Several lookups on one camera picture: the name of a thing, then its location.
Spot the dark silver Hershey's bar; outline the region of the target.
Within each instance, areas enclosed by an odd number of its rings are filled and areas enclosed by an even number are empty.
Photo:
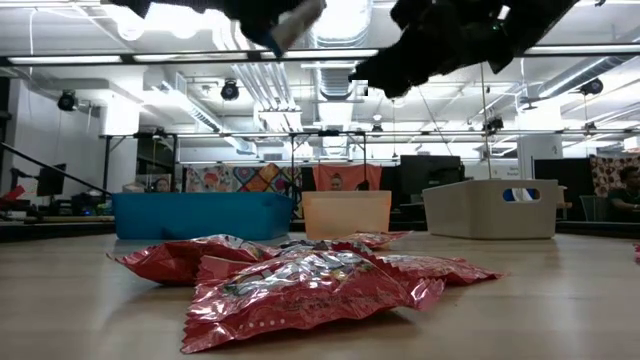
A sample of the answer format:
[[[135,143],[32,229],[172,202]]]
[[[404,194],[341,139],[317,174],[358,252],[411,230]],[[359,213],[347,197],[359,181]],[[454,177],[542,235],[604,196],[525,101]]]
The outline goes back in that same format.
[[[346,243],[330,240],[290,240],[277,246],[280,254],[296,250],[348,250]]]

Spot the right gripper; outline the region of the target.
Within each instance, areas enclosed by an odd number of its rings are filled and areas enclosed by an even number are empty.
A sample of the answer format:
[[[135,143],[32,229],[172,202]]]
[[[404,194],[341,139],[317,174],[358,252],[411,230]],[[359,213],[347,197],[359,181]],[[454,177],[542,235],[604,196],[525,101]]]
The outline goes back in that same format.
[[[395,47],[360,62],[349,81],[366,81],[387,98],[404,96],[436,74],[482,62],[498,73],[514,58],[507,0],[397,0],[391,19],[403,31]]]

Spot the small black monitor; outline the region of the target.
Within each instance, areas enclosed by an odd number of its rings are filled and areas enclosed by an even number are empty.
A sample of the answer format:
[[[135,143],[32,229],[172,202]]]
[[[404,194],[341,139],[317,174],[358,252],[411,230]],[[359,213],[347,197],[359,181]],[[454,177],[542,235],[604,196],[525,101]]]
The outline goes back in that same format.
[[[42,167],[37,176],[36,194],[38,197],[61,195],[64,189],[65,176],[55,170]]]

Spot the red patterned hanging cloth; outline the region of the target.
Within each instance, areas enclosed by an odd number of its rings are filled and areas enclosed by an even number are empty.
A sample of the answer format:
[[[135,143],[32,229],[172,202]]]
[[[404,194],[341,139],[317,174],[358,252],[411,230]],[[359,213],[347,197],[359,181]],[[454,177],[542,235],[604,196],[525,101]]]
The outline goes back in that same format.
[[[590,156],[589,164],[594,184],[594,193],[606,197],[610,190],[624,188],[620,172],[626,167],[640,169],[640,154],[632,157],[600,157]]]

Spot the blue plastic bin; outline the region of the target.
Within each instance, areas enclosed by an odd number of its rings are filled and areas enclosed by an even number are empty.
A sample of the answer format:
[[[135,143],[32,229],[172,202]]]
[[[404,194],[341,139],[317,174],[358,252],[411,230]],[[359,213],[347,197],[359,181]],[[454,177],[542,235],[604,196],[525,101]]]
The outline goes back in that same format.
[[[293,200],[271,192],[117,193],[122,240],[186,240],[216,234],[266,241],[289,232]]]

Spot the white pillar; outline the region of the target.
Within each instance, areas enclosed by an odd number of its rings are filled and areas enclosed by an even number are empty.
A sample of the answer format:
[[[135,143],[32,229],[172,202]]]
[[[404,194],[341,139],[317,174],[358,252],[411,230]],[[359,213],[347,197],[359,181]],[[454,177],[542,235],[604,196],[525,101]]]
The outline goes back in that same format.
[[[521,179],[535,177],[536,160],[563,158],[563,144],[560,134],[525,135],[517,140],[517,155]]]

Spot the silver ventilation duct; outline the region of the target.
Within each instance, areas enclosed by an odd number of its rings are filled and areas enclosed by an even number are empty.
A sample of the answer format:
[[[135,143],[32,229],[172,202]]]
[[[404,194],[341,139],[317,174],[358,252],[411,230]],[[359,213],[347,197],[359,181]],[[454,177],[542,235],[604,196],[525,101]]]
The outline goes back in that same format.
[[[314,23],[311,43],[320,49],[360,48],[371,21],[373,0],[325,0],[326,7]],[[345,100],[352,93],[347,68],[317,71],[320,94],[327,100]]]

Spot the colourful patchwork quilt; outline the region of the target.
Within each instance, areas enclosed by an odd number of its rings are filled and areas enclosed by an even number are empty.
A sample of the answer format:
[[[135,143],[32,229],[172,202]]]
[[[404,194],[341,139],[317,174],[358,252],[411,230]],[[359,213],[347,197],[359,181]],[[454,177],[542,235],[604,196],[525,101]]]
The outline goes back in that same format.
[[[187,166],[182,183],[186,192],[274,192],[291,195],[293,189],[302,187],[302,171],[300,167],[280,167],[274,163],[261,166]]]

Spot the black aluminium rig frame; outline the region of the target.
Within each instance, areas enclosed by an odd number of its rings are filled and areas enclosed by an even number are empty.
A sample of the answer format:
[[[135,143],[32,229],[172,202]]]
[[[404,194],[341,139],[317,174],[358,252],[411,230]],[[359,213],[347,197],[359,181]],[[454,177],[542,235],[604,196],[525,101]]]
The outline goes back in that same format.
[[[358,62],[376,55],[374,48],[335,48],[335,49],[295,49],[278,58],[264,50],[235,50],[208,52],[177,52],[149,54],[76,54],[76,55],[21,55],[0,56],[0,69],[20,69],[38,67],[97,67],[97,66],[142,66],[142,65],[283,65],[289,62],[301,62],[312,68],[346,68],[351,62]],[[586,44],[536,46],[521,54],[518,58],[574,58],[596,57],[600,63],[609,57],[615,59],[640,57],[640,43]],[[476,136],[486,138],[492,131],[484,130],[391,130],[373,132],[364,130],[317,130],[317,131],[231,131],[220,130],[212,133],[175,133],[179,139],[222,138],[283,138],[294,142],[297,137],[437,137],[441,142],[449,137]],[[93,236],[113,232],[115,222],[109,217],[70,217],[36,216],[25,218],[16,223],[0,223],[0,240],[29,241],[62,237]]]

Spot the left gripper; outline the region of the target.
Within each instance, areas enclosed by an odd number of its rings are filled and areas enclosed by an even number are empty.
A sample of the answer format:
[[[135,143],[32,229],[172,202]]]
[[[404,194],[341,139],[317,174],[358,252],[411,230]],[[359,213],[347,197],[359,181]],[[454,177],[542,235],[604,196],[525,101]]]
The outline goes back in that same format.
[[[136,15],[145,17],[152,4],[182,6],[204,13],[217,10],[228,18],[240,20],[243,35],[251,42],[263,46],[275,56],[285,51],[286,28],[272,19],[292,11],[303,0],[107,0],[117,6],[127,7]]]

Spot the white plastic bin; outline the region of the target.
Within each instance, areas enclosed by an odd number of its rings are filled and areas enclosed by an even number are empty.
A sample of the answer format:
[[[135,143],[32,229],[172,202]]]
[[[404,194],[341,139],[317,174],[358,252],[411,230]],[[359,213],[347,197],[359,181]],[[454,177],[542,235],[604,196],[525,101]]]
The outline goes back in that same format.
[[[469,180],[422,191],[428,231],[474,240],[550,239],[555,180]]]

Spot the orange plastic bin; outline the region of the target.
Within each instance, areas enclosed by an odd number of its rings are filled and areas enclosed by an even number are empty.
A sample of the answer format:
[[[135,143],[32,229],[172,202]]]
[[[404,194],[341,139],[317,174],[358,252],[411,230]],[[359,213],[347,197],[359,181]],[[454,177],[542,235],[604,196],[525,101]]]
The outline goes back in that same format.
[[[390,191],[303,192],[306,237],[329,240],[356,232],[387,232],[391,203]]]

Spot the black partition panel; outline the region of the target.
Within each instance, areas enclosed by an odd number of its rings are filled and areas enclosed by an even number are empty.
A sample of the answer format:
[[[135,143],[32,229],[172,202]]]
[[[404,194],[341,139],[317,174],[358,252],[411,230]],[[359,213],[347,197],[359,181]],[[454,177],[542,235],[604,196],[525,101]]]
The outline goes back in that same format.
[[[534,161],[536,179],[556,180],[563,187],[564,200],[572,204],[565,220],[585,221],[582,196],[594,194],[591,166],[588,158],[539,159]]]

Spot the orange hanging cloth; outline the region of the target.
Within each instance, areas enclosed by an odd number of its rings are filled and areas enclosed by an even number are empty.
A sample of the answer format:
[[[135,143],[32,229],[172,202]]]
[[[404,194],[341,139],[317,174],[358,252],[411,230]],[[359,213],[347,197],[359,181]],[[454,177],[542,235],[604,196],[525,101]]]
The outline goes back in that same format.
[[[331,191],[330,178],[338,173],[342,176],[344,186],[342,191],[356,191],[362,189],[364,182],[368,183],[368,189],[377,191],[380,189],[382,167],[371,164],[334,166],[317,165],[313,167],[313,178],[317,191]]]

